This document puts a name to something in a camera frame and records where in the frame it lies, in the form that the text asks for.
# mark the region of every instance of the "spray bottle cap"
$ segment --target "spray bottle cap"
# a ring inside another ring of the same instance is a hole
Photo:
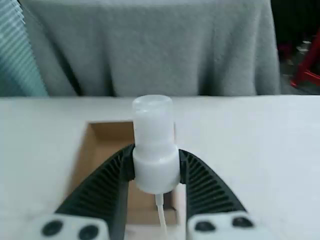
[[[146,95],[136,98],[132,109],[136,184],[150,194],[167,193],[180,178],[173,102],[168,96]]]

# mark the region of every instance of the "red chair leg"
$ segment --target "red chair leg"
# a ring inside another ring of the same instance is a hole
[[[303,81],[310,81],[320,85],[320,76],[310,72],[310,67],[320,56],[320,29],[313,40],[309,52],[306,54],[303,62],[299,64],[297,74],[291,80],[291,86],[296,87]]]

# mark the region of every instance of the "pump nozzle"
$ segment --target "pump nozzle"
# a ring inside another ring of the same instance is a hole
[[[132,108],[136,185],[149,194],[168,193],[180,180],[173,102],[168,96],[146,95],[136,98]]]

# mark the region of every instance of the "gray cloth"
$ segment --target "gray cloth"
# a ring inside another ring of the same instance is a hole
[[[269,0],[24,0],[52,96],[279,94]]]

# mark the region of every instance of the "white tabletop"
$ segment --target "white tabletop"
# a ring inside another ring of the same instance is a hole
[[[0,100],[0,239],[61,202],[86,122],[131,119],[132,99]],[[318,240],[320,98],[174,98],[177,142],[280,240]]]

